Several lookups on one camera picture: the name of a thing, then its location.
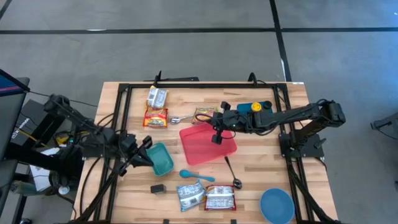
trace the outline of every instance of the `food packet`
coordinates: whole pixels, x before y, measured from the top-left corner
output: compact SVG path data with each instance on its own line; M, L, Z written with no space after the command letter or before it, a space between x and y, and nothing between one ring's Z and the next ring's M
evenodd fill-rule
M162 90L151 86L147 97L147 107L162 109L166 102L168 90Z
M205 201L205 189L198 179L195 185L177 186L178 199L180 200L181 212L199 205Z
M145 111L143 126L149 127L167 127L168 109L148 108Z
M192 124L202 124L202 121L208 120L213 117L214 112L217 112L217 107L209 107L209 108L197 108L195 113L193 114ZM197 120L197 114L206 114L207 116L198 116L198 118L202 121Z
M206 188L205 210L236 210L232 185L210 185Z

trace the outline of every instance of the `blue bowl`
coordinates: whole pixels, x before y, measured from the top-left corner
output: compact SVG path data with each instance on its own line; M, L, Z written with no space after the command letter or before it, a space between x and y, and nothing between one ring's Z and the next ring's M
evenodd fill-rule
M273 224L286 224L294 216L294 204L289 194L281 189L268 189L260 198L262 216Z

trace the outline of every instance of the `wooden tabletop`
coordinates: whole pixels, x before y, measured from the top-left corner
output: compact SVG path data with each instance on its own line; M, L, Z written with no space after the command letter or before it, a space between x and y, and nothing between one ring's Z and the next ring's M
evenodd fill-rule
M101 99L96 115L96 122L108 114L113 113L116 103L118 82L104 83ZM307 92L303 83L287 83L292 108L308 104ZM124 177L118 178L118 186L114 201L112 223L162 223L169 219L170 223L230 223L237 219L238 223L266 223L259 211L259 199L262 193L270 188L280 188L290 194L289 178L285 159L280 155L278 134L279 128L267 136L236 133L237 151L229 156L235 176L243 182L243 188L236 190L236 211L204 211L204 203L189 211L181 212L176 186L194 184L196 179L183 179L178 172L188 169L200 175L213 176L216 184L232 184L231 171L223 158L189 166L185 159L179 131L191 127L190 120L180 124L169 124L167 129L142 127L142 120L146 110L145 100L149 89L134 89L129 109L127 130L135 134L140 142L145 136L152 136L154 143L162 142L174 160L174 170L163 177L156 177L151 167L130 167ZM274 104L274 95L271 89L256 88L171 88L167 96L166 106L169 109L169 118L193 114L196 107L217 106L222 101L236 108L239 103L269 100ZM119 126L123 105L119 115ZM85 162L81 182L76 197L75 208L79 216L80 192L88 169L95 159ZM330 217L337 219L335 205L328 183L325 168L313 158L303 159L308 187L319 206ZM103 160L100 160L88 178L83 198L83 210L90 204L98 192ZM164 184L167 193L154 195L150 193L150 186ZM204 187L210 182L202 181ZM300 207L303 219L306 219L305 205L299 194ZM105 195L101 210L101 217L105 217L108 195Z

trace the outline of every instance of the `metal spoon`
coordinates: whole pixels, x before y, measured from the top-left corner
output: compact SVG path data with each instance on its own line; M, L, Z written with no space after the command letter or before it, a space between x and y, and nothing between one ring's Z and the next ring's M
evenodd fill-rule
M181 122L181 120L183 120L183 119L185 119L185 118L191 118L191 117L193 117L193 115L191 115L191 116L184 116L184 117L181 117L181 118L175 117L175 118L170 119L170 123L172 123L172 124L178 124L179 122Z
M234 172L232 171L231 164L229 163L228 157L224 157L224 159L225 159L226 163L228 164L229 169L230 169L231 172L232 172L232 176L234 177L234 180L233 180L232 184L233 184L234 187L236 187L237 189L242 189L242 186L243 186L243 185L242 185L242 182L241 182L239 179L237 179L237 178L235 177L235 174L234 174Z

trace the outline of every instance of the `yellow knob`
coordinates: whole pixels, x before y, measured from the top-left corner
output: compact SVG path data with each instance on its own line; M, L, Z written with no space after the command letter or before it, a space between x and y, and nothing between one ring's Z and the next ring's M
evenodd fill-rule
M252 109L254 112L258 112L258 111L260 111L260 110L262 109L262 107L261 107L261 104L260 104L260 103L254 102L254 103L251 104L251 109Z

